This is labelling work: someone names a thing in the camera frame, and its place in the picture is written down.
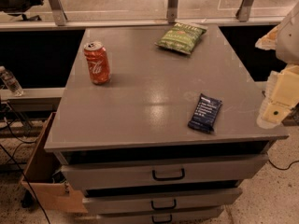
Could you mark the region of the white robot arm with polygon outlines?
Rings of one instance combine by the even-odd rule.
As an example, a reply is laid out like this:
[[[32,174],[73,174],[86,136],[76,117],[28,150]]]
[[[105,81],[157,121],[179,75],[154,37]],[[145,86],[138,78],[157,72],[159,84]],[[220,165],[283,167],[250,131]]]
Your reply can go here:
[[[270,73],[257,118],[261,128],[272,129],[299,104],[299,3],[279,25],[259,38],[255,47],[273,49],[287,64],[280,72]]]

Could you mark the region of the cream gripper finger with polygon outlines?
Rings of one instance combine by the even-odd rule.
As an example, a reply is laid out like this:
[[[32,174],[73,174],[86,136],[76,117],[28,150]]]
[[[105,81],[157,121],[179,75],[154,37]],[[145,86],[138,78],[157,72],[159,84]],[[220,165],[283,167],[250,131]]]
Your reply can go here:
[[[287,64],[272,71],[266,81],[265,97],[256,120],[259,127],[277,127],[299,104],[299,66]]]

